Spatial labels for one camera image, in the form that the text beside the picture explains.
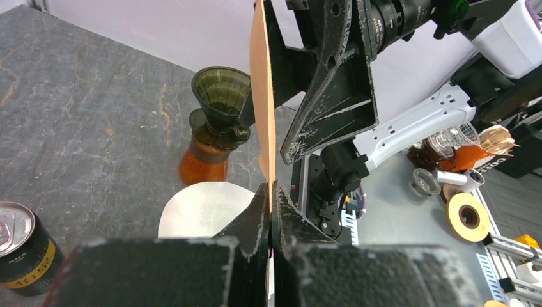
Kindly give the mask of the brown paper coffee filter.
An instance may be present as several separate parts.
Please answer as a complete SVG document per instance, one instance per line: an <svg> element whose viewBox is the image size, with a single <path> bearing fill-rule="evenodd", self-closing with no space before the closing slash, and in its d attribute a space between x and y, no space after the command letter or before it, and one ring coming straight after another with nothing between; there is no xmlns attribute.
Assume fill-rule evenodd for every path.
<svg viewBox="0 0 542 307"><path fill-rule="evenodd" d="M272 210L272 192L276 180L276 129L268 29L263 1L255 2L249 42L249 68L255 124L261 148L259 165L268 183L269 209Z"/></svg>

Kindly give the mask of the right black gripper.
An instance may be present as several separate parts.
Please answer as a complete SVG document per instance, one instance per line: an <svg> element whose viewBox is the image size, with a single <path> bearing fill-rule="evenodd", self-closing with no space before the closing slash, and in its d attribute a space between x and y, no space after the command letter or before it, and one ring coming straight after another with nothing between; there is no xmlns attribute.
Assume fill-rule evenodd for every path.
<svg viewBox="0 0 542 307"><path fill-rule="evenodd" d="M286 1L302 48L287 46L271 1L263 1L277 108L304 92L281 157L292 164L378 122L370 63L377 57L375 1Z"/></svg>

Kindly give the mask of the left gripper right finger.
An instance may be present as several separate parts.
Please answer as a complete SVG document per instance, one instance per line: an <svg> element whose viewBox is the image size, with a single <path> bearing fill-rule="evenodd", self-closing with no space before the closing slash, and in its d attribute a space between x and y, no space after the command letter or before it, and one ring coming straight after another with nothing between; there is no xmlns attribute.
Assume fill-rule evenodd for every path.
<svg viewBox="0 0 542 307"><path fill-rule="evenodd" d="M482 306L468 267L434 244L343 245L304 217L274 182L276 306Z"/></svg>

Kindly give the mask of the dark green dripper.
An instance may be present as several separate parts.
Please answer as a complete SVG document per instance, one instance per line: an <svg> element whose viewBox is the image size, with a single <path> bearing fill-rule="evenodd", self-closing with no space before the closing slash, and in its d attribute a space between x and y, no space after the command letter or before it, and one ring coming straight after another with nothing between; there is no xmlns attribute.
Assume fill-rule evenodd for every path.
<svg viewBox="0 0 542 307"><path fill-rule="evenodd" d="M196 72L191 88L200 108L191 112L189 125L200 143L230 152L249 140L251 131L239 120L250 89L248 74L231 67L206 67Z"/></svg>

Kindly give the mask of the white paper coffee filter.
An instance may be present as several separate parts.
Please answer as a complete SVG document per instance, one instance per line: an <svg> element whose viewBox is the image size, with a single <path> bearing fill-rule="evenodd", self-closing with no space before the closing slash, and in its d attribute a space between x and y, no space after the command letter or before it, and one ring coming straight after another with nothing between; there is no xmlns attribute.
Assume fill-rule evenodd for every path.
<svg viewBox="0 0 542 307"><path fill-rule="evenodd" d="M254 195L230 182L200 182L185 187L166 203L157 237L213 237L249 206Z"/></svg>

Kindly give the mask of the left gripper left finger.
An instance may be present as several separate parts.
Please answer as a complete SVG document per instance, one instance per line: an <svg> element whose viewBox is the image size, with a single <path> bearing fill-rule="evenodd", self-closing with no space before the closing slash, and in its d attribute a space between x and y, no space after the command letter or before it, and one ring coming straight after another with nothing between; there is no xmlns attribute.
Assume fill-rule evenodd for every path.
<svg viewBox="0 0 542 307"><path fill-rule="evenodd" d="M270 189L210 238L96 239L63 262L45 306L266 306Z"/></svg>

